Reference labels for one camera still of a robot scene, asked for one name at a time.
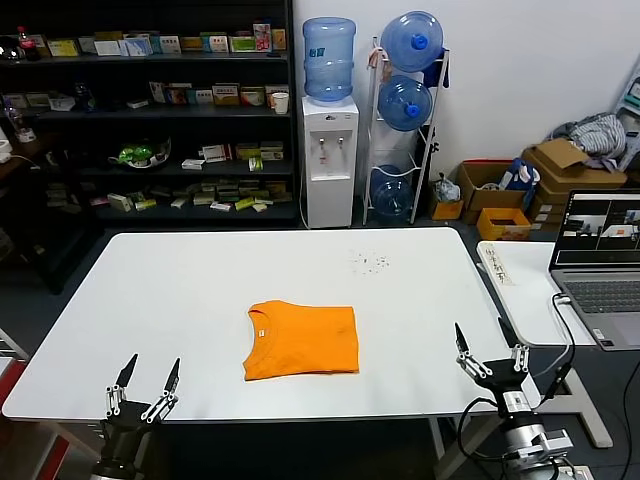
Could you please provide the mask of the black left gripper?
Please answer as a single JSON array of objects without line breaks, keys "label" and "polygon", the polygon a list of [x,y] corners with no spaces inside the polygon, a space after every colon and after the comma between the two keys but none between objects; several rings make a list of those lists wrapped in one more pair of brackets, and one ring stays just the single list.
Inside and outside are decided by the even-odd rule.
[{"label": "black left gripper", "polygon": [[142,469],[152,430],[150,424],[164,420],[178,401],[180,358],[175,360],[162,394],[152,405],[126,398],[126,387],[137,359],[138,354],[134,353],[115,382],[105,390],[106,418],[101,421],[104,435],[102,469]]}]

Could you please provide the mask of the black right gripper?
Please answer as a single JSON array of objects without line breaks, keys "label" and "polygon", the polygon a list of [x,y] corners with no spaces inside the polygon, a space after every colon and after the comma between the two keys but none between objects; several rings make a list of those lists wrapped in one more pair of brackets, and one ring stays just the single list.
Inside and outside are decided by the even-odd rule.
[{"label": "black right gripper", "polygon": [[456,362],[472,379],[480,379],[480,385],[498,398],[506,392],[522,391],[523,383],[530,377],[530,348],[521,343],[509,322],[499,316],[498,322],[503,336],[511,348],[512,358],[479,362],[470,352],[466,338],[458,323],[455,323]]}]

